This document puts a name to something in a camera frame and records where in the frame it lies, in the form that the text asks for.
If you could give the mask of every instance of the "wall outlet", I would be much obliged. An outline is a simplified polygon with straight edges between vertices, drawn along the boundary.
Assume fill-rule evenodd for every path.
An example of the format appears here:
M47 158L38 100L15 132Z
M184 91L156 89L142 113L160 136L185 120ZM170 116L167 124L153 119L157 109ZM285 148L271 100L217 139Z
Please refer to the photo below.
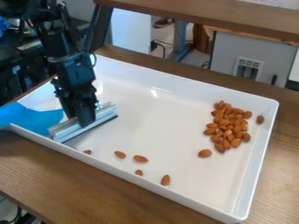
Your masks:
M261 60L239 56L237 57L233 67L233 75L258 81L261 76L263 66L264 62Z

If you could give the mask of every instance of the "blue glove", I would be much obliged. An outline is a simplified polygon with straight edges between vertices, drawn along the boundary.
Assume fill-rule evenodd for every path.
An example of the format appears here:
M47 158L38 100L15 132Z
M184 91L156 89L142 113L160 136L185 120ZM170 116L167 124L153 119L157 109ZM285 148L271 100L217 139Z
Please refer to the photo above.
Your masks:
M0 38L3 36L3 33L8 30L9 22L3 17L0 17Z
M13 123L43 137L48 137L48 129L59 124L62 117L62 109L41 112L26 108L18 102L12 102L0 107L0 129Z

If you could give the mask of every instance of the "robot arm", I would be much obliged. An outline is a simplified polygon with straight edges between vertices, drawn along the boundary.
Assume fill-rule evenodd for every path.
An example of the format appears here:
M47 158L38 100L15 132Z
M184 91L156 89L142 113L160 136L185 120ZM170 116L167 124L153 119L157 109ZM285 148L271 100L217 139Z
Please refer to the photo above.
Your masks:
M0 15L28 21L42 42L58 79L52 80L67 117L78 117L82 128L95 121L96 89L89 53L78 48L81 40L66 5L57 0L0 0Z

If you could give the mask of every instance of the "white plastic tray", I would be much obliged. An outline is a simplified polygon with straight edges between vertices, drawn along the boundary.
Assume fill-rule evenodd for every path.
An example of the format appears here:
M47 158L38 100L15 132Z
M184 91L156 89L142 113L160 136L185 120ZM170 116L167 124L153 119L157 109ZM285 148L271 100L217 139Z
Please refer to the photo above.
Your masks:
M277 101L101 56L95 73L99 100L116 103L118 118L66 144L15 125L10 129L219 221L235 223L247 218ZM254 114L248 130L252 140L224 155L202 134L212 120L213 103L220 100ZM50 83L20 102L36 110L60 108ZM255 124L257 115L266 118L262 125ZM211 157L197 156L204 148L212 150ZM93 154L88 156L84 150ZM114 151L125 152L127 158L121 161ZM135 163L132 157L136 154L149 162ZM143 177L134 174L136 169L143 170ZM159 183L166 174L171 176L171 183L164 187Z

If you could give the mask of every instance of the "wooden shelf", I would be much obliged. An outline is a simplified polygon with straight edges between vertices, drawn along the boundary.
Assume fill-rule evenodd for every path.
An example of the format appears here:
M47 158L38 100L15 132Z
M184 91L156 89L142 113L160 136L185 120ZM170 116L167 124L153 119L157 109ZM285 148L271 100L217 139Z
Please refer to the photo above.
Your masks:
M299 42L297 10L238 0L94 0L94 2L129 11Z

